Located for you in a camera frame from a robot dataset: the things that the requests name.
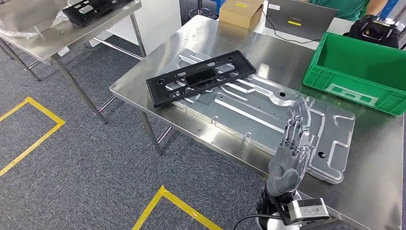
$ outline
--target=green plastic crate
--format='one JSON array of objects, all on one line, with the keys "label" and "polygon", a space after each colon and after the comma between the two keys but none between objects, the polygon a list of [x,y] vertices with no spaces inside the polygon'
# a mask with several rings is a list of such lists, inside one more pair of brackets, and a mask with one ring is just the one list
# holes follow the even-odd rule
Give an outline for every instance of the green plastic crate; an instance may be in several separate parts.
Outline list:
[{"label": "green plastic crate", "polygon": [[324,33],[303,84],[392,115],[406,112],[406,52]]}]

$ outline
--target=metal table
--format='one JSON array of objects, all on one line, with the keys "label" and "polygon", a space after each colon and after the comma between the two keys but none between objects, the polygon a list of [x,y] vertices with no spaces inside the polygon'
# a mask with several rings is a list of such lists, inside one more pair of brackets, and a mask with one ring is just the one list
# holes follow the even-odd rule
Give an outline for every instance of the metal table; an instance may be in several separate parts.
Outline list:
[{"label": "metal table", "polygon": [[239,49],[259,76],[353,112],[357,121],[344,181],[332,185],[306,175],[299,190],[304,197],[324,198],[331,215],[358,229],[401,226],[403,117],[303,86],[302,77],[313,50],[202,16],[193,17],[110,87],[114,95],[139,110],[158,154],[158,142],[169,128],[157,141],[146,114],[260,174],[268,172],[269,154],[176,106],[153,107],[145,80],[157,76],[185,48],[211,57]]},{"label": "metal table", "polygon": [[[75,49],[84,43],[90,41],[91,39],[95,39],[109,47],[117,49],[121,52],[124,52],[134,58],[142,60],[145,57],[145,49],[142,43],[141,35],[138,29],[138,25],[134,16],[134,12],[142,7],[141,0],[134,0],[129,4],[123,6],[119,10],[114,10],[113,12],[107,14],[106,16],[90,23],[86,27],[78,27],[71,24],[69,21],[60,23],[41,34],[34,36],[32,38],[25,38],[25,37],[10,37],[0,34],[0,46],[6,50],[6,53],[9,53],[12,58],[17,60],[22,67],[29,72],[36,80],[39,80],[38,77],[31,71],[33,67],[38,65],[39,63],[44,63],[47,65],[55,64],[58,69],[62,72],[71,86],[79,93],[82,99],[85,101],[86,105],[95,113],[98,119],[101,122],[106,122],[106,119],[100,114],[100,112],[109,104],[111,103],[115,97],[111,97],[107,100],[101,107],[96,108],[90,98],[86,95],[86,93],[81,89],[78,85],[72,74],[70,74],[69,70],[60,60],[61,56],[66,54],[68,51]],[[123,18],[130,16],[133,27],[135,29],[135,36],[140,45],[142,57],[135,55],[131,52],[123,50],[113,44],[107,43],[102,41],[98,38],[101,32],[107,30],[108,28],[112,27],[114,24],[121,21]],[[6,42],[9,42],[11,45],[19,48],[20,50],[24,51],[25,53],[33,56],[38,61],[27,66],[15,53],[14,51],[8,47]]]}]

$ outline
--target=yellow floor tape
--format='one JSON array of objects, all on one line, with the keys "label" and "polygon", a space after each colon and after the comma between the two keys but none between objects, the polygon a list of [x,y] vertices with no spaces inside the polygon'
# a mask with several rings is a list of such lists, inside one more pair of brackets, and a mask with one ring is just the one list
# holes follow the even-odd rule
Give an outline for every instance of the yellow floor tape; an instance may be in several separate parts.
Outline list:
[{"label": "yellow floor tape", "polygon": [[6,167],[4,167],[2,170],[0,170],[0,177],[3,176],[8,170],[10,170],[14,165],[16,165],[19,161],[21,161],[24,157],[26,157],[31,151],[33,151],[35,148],[38,147],[45,139],[47,139],[51,134],[55,133],[61,126],[64,125],[64,121],[53,114],[51,111],[49,111],[47,108],[43,107],[40,105],[38,102],[34,101],[31,97],[27,97],[23,102],[18,104],[16,107],[12,108],[10,111],[6,112],[6,114],[0,116],[0,122],[4,119],[6,119],[8,116],[10,116],[12,113],[20,109],[26,104],[30,104],[39,111],[41,111],[43,114],[47,115],[49,118],[51,118],[53,121],[55,121],[56,125],[49,130],[47,133],[45,133],[41,138],[39,138],[33,145],[31,145],[26,151],[24,151],[22,154],[20,154],[18,157],[16,157],[12,162],[10,162]]},{"label": "yellow floor tape", "polygon": [[203,224],[205,227],[207,227],[210,230],[221,230],[219,226],[211,222],[209,219],[204,217],[202,214],[198,213],[196,210],[194,210],[192,207],[187,205],[185,202],[181,201],[179,198],[177,198],[174,194],[170,193],[168,190],[164,188],[164,186],[161,186],[161,188],[158,190],[158,192],[155,194],[155,196],[152,198],[152,200],[149,202],[147,207],[144,209],[142,214],[140,215],[139,219],[135,223],[134,227],[132,230],[139,230],[149,214],[151,214],[151,211],[154,209],[154,207],[157,205],[158,201],[162,198],[165,197],[168,199],[170,202],[172,202],[174,205],[182,209],[185,213],[187,213],[189,216],[193,217],[195,220],[197,220],[199,223]]}]

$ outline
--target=wire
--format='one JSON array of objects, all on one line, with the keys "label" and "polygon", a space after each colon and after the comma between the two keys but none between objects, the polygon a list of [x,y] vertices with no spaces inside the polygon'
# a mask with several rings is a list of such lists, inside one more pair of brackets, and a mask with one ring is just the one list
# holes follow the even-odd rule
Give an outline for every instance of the wire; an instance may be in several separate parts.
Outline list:
[{"label": "wire", "polygon": [[271,26],[272,26],[272,28],[273,28],[273,33],[274,33],[275,36],[278,37],[278,38],[281,38],[281,39],[283,39],[283,40],[285,40],[285,41],[287,41],[287,42],[297,42],[297,43],[299,43],[299,44],[306,44],[306,43],[319,42],[319,41],[320,41],[320,39],[316,39],[316,40],[311,40],[311,41],[307,41],[307,42],[299,42],[299,41],[296,41],[296,40],[290,40],[290,39],[286,39],[286,38],[284,38],[284,37],[282,37],[282,36],[279,36],[279,35],[276,34],[275,26],[274,26],[274,25],[271,23],[271,21],[268,19],[268,17],[266,16],[264,10],[262,10],[262,14],[265,16],[265,19],[269,22],[269,24],[271,24]]},{"label": "wire", "polygon": [[241,217],[239,220],[237,220],[237,222],[234,224],[233,230],[237,229],[237,226],[245,219],[249,219],[249,218],[255,218],[255,217],[261,217],[261,218],[269,218],[269,219],[281,219],[281,217],[278,216],[271,216],[271,215],[266,215],[266,214],[250,214],[250,215],[246,215]]}]

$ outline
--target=laptop lid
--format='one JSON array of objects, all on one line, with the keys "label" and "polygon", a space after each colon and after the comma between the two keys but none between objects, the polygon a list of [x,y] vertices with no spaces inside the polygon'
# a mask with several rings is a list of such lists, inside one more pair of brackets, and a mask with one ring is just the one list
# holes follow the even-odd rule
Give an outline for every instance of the laptop lid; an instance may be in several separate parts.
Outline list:
[{"label": "laptop lid", "polygon": [[[266,16],[277,31],[317,40],[327,31],[337,11],[298,0],[269,0]],[[273,29],[268,20],[265,27]]]}]

